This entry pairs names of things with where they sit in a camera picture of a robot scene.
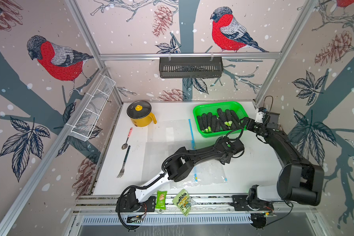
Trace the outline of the small clear zip-top bag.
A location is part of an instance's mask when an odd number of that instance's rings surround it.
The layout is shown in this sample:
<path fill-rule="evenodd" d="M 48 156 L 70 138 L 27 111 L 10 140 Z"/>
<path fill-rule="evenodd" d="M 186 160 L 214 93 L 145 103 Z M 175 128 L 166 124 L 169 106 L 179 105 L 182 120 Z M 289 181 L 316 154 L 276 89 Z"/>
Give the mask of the small clear zip-top bag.
<path fill-rule="evenodd" d="M 157 122 L 148 126 L 148 142 L 176 144 L 177 148 L 192 148 L 192 132 L 189 120 Z"/>

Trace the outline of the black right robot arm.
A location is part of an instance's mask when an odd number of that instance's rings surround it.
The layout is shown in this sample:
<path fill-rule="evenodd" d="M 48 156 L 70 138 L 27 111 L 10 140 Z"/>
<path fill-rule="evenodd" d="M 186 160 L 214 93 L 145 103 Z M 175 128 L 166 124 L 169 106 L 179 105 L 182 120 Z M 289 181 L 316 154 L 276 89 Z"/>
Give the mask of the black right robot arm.
<path fill-rule="evenodd" d="M 247 203 L 254 210 L 268 208 L 273 202 L 296 202 L 301 205 L 318 206 L 321 202 L 324 170 L 312 164 L 294 147 L 288 135 L 279 129 L 268 128 L 266 124 L 245 117 L 240 126 L 263 137 L 264 143 L 276 152 L 283 167 L 276 184 L 254 185 L 250 188 Z"/>

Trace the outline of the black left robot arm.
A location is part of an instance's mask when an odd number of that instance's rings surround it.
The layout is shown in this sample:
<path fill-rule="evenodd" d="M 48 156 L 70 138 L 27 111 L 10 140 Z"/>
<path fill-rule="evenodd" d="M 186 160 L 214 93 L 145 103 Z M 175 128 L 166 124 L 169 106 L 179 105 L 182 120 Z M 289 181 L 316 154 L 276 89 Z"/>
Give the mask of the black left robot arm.
<path fill-rule="evenodd" d="M 161 164 L 159 172 L 150 181 L 143 186 L 128 186 L 117 200 L 116 212 L 120 223 L 128 230 L 135 231 L 139 227 L 128 225 L 123 220 L 122 212 L 136 212 L 146 208 L 148 199 L 157 192 L 162 186 L 169 182 L 180 182 L 188 177 L 193 168 L 201 163 L 217 160 L 221 164 L 229 164 L 236 155 L 243 155 L 244 144 L 239 138 L 231 139 L 229 137 L 219 137 L 215 143 L 209 147 L 196 150 L 187 150 L 185 147 L 179 148 L 174 154 L 167 157 Z"/>

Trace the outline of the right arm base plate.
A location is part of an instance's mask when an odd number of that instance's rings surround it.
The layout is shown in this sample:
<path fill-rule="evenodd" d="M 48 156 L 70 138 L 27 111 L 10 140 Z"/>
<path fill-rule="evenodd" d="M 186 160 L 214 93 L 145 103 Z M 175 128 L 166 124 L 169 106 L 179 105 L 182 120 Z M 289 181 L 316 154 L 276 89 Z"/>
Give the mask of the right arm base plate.
<path fill-rule="evenodd" d="M 274 211 L 271 202 L 258 199 L 256 196 L 249 197 L 248 195 L 233 195 L 230 206 L 234 207 L 235 211 Z"/>

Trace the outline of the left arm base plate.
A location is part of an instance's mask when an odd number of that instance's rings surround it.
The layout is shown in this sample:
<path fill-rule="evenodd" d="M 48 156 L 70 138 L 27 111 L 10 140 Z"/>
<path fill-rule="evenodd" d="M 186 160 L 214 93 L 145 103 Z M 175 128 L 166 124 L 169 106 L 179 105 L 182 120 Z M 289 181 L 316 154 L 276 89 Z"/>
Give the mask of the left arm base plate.
<path fill-rule="evenodd" d="M 151 196 L 145 202 L 139 202 L 134 195 L 125 195 L 118 199 L 116 212 L 132 213 L 132 212 L 154 212 L 156 206 L 156 197 Z"/>

